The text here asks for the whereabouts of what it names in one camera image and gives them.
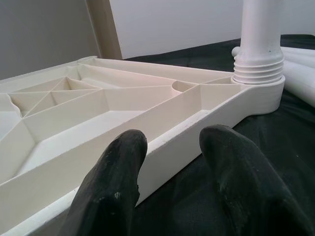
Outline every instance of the black cloth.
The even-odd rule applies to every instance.
[[[231,50],[239,45],[236,39],[128,60],[233,71]],[[281,45],[315,49],[315,36],[283,35]],[[234,130],[261,149],[305,215],[315,221],[315,109],[284,91],[278,110],[247,117]],[[197,157],[136,208],[132,235],[233,235],[215,190],[206,160]]]

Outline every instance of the black fabric sheet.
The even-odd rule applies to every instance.
[[[282,46],[315,49],[315,36],[283,35]],[[233,71],[231,40],[129,60]],[[305,215],[315,222],[315,109],[288,91],[277,111],[250,116],[234,130],[251,139],[287,185]],[[140,204],[133,236],[234,235],[220,209],[213,173],[199,156]]]

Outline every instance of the white wall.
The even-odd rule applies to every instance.
[[[85,0],[0,0],[0,79],[91,55]]]
[[[110,0],[123,58],[239,38],[242,0]],[[315,33],[315,0],[285,0],[283,33]]]

